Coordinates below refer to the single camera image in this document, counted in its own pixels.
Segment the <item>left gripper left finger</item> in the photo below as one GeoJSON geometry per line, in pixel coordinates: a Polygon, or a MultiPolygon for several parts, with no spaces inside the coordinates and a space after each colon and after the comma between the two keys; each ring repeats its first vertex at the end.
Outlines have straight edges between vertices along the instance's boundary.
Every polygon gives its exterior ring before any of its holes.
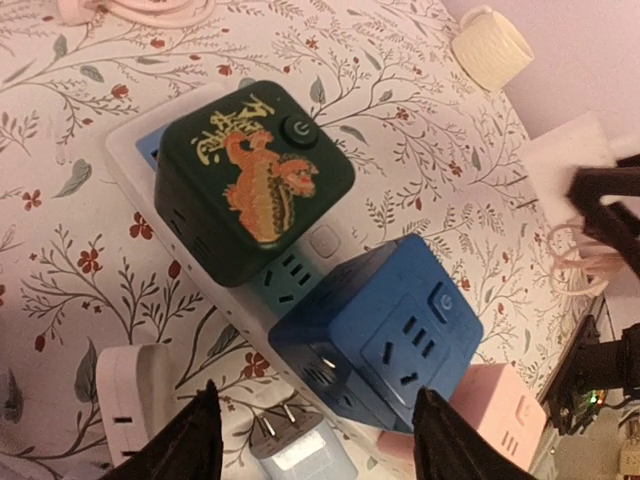
{"type": "Polygon", "coordinates": [[[112,470],[112,478],[219,479],[222,463],[219,393],[208,381],[140,452],[112,470]]]}

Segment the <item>white charger with cable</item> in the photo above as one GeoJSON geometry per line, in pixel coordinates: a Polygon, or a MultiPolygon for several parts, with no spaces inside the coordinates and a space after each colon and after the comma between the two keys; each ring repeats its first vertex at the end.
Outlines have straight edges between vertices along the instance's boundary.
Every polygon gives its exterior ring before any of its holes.
{"type": "Polygon", "coordinates": [[[623,268],[639,273],[639,214],[626,199],[639,198],[639,153],[618,153],[593,112],[528,141],[519,153],[525,176],[551,226],[576,244],[549,246],[551,285],[567,296],[598,296],[623,268]]]}

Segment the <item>light blue plug adapter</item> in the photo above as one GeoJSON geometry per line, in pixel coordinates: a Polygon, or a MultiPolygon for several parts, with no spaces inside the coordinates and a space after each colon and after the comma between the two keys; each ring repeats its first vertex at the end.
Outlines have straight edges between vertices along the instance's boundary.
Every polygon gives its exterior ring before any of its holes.
{"type": "Polygon", "coordinates": [[[249,450],[266,476],[274,480],[351,480],[358,469],[316,411],[294,411],[277,404],[257,417],[249,450]]]}

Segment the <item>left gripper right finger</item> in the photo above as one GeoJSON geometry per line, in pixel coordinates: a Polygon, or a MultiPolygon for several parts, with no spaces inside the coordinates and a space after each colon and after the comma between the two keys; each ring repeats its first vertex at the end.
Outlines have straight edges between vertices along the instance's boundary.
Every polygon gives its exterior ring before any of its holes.
{"type": "Polygon", "coordinates": [[[419,480],[530,479],[491,447],[438,392],[419,390],[413,413],[414,461],[419,480]]]}

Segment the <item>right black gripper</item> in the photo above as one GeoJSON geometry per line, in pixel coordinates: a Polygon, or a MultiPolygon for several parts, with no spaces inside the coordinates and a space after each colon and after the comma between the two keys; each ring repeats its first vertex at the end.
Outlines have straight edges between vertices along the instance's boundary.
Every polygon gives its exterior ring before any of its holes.
{"type": "Polygon", "coordinates": [[[614,333],[591,302],[544,394],[559,479],[616,479],[626,429],[639,418],[639,325],[614,333]]]}

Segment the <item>white power strip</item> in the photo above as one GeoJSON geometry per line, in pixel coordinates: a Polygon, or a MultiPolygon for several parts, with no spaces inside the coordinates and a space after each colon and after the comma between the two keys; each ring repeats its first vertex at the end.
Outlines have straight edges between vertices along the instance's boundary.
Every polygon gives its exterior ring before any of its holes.
{"type": "Polygon", "coordinates": [[[200,87],[121,125],[106,138],[106,165],[158,240],[228,322],[270,354],[269,330],[338,265],[363,250],[373,223],[365,201],[393,194],[409,172],[395,165],[382,132],[362,155],[328,136],[278,84],[234,91],[200,87]],[[296,171],[265,186],[292,215],[285,235],[258,242],[228,207],[223,190],[240,174],[226,139],[272,133],[271,154],[296,171]]]}

